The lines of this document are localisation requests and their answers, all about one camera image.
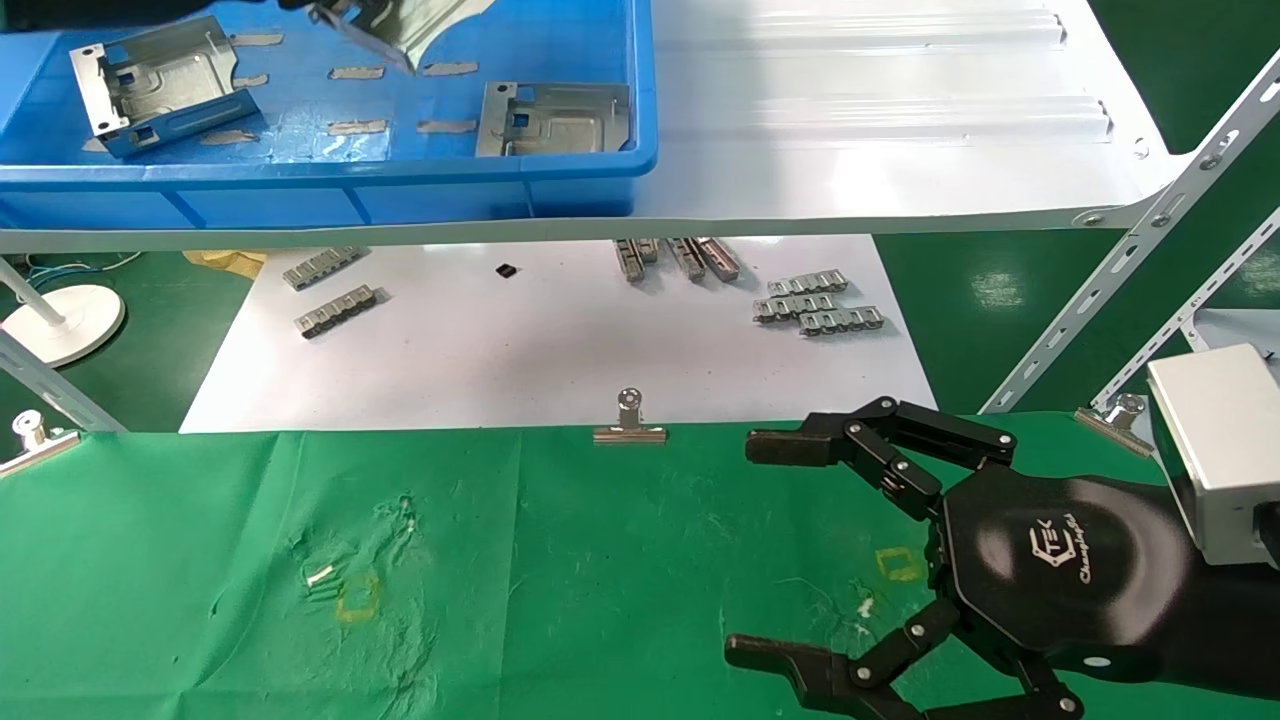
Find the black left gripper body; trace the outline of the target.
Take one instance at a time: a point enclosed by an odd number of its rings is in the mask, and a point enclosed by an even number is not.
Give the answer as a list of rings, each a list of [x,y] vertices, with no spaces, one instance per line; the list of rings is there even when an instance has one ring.
[[[164,26],[207,12],[227,1],[131,1],[132,26]]]

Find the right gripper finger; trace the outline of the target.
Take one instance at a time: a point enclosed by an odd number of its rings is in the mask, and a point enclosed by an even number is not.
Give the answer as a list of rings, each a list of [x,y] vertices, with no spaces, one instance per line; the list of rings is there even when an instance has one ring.
[[[803,708],[852,719],[1080,719],[1084,705],[1041,657],[1009,653],[1020,694],[920,710],[893,683],[947,638],[968,616],[947,600],[936,600],[887,634],[868,652],[851,657],[814,644],[731,634],[727,664],[788,680]]]
[[[791,430],[748,433],[749,462],[791,468],[844,464],[916,521],[940,515],[941,482],[908,452],[973,471],[1010,466],[1018,442],[1002,430],[884,396],[852,413],[812,413]]]

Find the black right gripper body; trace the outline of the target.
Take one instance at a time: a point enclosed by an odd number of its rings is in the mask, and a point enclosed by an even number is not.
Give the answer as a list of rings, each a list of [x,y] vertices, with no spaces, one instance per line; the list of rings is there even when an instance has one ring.
[[[1123,683],[1167,667],[1198,552],[1166,489],[988,466],[943,493],[936,534],[943,592],[998,667],[1038,656]]]

